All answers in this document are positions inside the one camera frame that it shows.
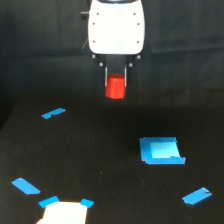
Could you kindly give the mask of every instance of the black backdrop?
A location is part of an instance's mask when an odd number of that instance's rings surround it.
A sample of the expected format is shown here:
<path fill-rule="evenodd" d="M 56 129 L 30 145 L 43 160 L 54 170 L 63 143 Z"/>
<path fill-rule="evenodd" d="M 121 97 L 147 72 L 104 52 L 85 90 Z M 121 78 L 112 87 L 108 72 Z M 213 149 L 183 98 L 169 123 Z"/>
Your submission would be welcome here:
<path fill-rule="evenodd" d="M 142 0 L 145 54 L 129 72 L 123 104 L 223 105 L 222 0 Z M 86 56 L 5 58 L 10 52 L 80 48 L 83 0 L 0 2 L 1 100 L 113 103 L 104 72 Z"/>

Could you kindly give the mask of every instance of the black table surface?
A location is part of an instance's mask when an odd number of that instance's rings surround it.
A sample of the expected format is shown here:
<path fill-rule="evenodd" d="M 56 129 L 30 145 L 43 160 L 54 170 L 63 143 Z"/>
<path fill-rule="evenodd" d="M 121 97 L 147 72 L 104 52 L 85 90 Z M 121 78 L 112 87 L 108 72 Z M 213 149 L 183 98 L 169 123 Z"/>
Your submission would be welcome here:
<path fill-rule="evenodd" d="M 146 164 L 141 137 L 176 137 L 186 164 Z M 0 222 L 34 224 L 38 202 L 58 196 L 93 200 L 86 224 L 223 223 L 223 146 L 223 108 L 17 105 L 0 132 Z M 25 195 L 19 177 L 41 193 Z M 184 203 L 202 187 L 212 196 Z"/>

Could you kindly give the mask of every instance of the blue tape piece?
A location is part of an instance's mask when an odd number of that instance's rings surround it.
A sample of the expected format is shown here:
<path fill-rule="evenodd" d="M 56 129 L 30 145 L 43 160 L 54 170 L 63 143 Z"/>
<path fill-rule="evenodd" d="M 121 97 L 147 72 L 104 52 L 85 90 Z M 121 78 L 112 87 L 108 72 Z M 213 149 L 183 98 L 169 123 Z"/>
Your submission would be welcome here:
<path fill-rule="evenodd" d="M 199 201 L 202 201 L 203 199 L 210 197 L 212 194 L 209 193 L 209 190 L 206 188 L 201 188 L 197 191 L 194 191 L 193 193 L 183 197 L 185 203 L 194 205 L 198 203 Z"/>
<path fill-rule="evenodd" d="M 59 199 L 57 196 L 54 196 L 54 197 L 51 197 L 51 198 L 48 198 L 44 201 L 41 201 L 39 202 L 39 205 L 42 207 L 42 208 L 45 208 L 46 206 L 50 205 L 50 204 L 53 204 L 55 202 L 58 202 Z"/>
<path fill-rule="evenodd" d="M 49 113 L 46 113 L 46 114 L 42 115 L 42 117 L 45 118 L 45 119 L 49 119 L 51 117 L 51 115 L 58 115 L 58 114 L 61 114 L 63 112 L 65 112 L 65 109 L 58 108 L 56 110 L 53 110 Z"/>
<path fill-rule="evenodd" d="M 87 200 L 87 199 L 82 199 L 81 205 L 85 205 L 88 208 L 91 208 L 93 206 L 94 202 Z"/>
<path fill-rule="evenodd" d="M 140 138 L 141 158 L 147 164 L 185 164 L 180 157 L 177 140 L 171 138 Z"/>
<path fill-rule="evenodd" d="M 39 194 L 40 190 L 35 188 L 32 184 L 24 180 L 23 178 L 18 178 L 12 182 L 17 188 L 23 191 L 25 194 Z"/>
<path fill-rule="evenodd" d="M 142 139 L 147 140 L 147 142 L 176 142 L 177 139 L 175 137 L 144 137 Z"/>

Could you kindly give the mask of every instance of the red block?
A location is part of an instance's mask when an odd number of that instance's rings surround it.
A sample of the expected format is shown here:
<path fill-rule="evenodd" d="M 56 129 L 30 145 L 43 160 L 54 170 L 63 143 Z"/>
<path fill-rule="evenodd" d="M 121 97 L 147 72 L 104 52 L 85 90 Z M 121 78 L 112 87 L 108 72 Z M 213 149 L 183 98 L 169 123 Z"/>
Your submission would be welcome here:
<path fill-rule="evenodd" d="M 125 77 L 121 74 L 112 74 L 107 78 L 106 96 L 112 99 L 125 97 Z"/>

